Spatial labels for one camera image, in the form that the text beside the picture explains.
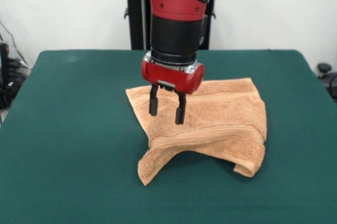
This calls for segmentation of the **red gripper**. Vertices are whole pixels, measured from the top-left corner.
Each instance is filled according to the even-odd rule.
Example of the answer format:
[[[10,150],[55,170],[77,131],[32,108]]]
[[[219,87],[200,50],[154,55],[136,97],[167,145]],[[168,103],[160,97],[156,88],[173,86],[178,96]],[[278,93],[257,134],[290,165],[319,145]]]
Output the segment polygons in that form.
[[[184,124],[186,109],[186,94],[195,92],[204,78],[204,65],[195,61],[189,66],[170,66],[155,62],[151,52],[147,52],[141,63],[141,72],[145,80],[152,84],[150,90],[149,113],[157,115],[159,85],[173,88],[179,97],[179,106],[176,109],[175,123]]]

